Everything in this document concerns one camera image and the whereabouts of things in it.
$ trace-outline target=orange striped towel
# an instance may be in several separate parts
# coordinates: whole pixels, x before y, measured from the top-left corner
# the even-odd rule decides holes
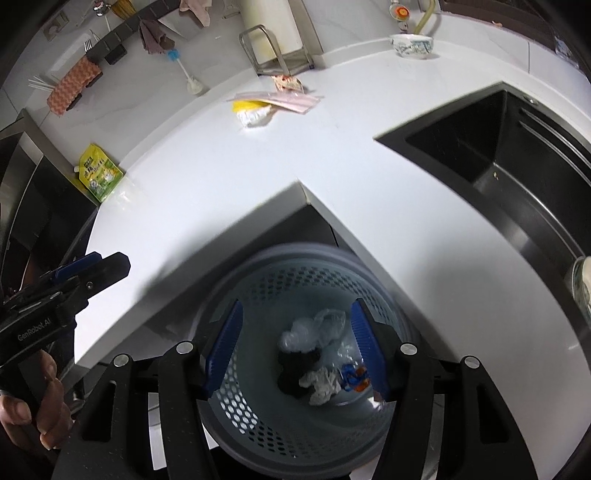
[[[63,77],[47,99],[49,110],[62,116],[74,98],[100,73],[98,65],[84,55]]]

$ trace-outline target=white cloth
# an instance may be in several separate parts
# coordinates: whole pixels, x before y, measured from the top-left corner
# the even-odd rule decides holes
[[[303,388],[314,386],[314,393],[310,396],[310,405],[323,405],[330,400],[333,395],[341,391],[340,379],[336,370],[330,372],[326,367],[322,367],[316,372],[308,372],[300,378],[300,386]]]

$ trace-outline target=plastic bag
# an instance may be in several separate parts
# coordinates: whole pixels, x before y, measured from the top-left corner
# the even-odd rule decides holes
[[[273,105],[265,102],[249,102],[237,100],[232,109],[243,127],[261,127],[266,125],[274,111]]]
[[[254,100],[280,106],[296,113],[307,113],[313,109],[320,98],[298,92],[245,92],[237,93],[230,101]]]
[[[314,320],[299,318],[291,325],[291,330],[281,334],[279,349],[306,353],[315,348],[325,348],[342,335],[346,319],[345,312],[333,309],[318,312]]]
[[[360,365],[362,358],[357,340],[353,334],[351,325],[348,325],[344,330],[340,341],[335,341],[322,349],[322,355],[319,360],[319,365],[324,365],[329,368],[340,369],[343,365]]]
[[[318,328],[318,346],[324,348],[340,338],[346,321],[347,315],[342,310],[326,309],[318,312],[314,316],[314,324]]]
[[[318,328],[312,319],[297,319],[291,330],[279,338],[279,349],[283,352],[311,352],[318,345]]]
[[[74,171],[78,172],[80,181],[101,203],[123,178],[123,172],[94,143],[84,151]]]

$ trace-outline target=water pipe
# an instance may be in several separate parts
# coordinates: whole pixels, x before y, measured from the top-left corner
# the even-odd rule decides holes
[[[429,0],[429,8],[427,8],[427,11],[423,15],[421,21],[418,23],[418,25],[414,29],[415,35],[419,35],[419,33],[421,33],[421,30],[426,25],[429,18],[431,18],[431,15],[433,15],[434,11],[435,11],[435,0]]]

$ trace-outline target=white countertop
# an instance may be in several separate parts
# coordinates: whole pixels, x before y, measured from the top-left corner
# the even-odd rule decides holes
[[[88,251],[129,256],[128,278],[77,317],[75,361],[92,367],[138,327],[118,320],[151,282],[229,225],[300,182],[406,292],[458,357],[483,361],[513,412],[541,480],[564,465],[591,422],[591,376],[570,324],[533,269],[478,212],[373,140],[439,105],[505,81],[591,140],[591,119],[509,63],[438,42],[438,58],[391,50],[300,75],[323,97],[241,128],[217,101],[144,154],[102,205]],[[228,91],[271,90],[254,79]],[[153,312],[145,312],[147,319]]]

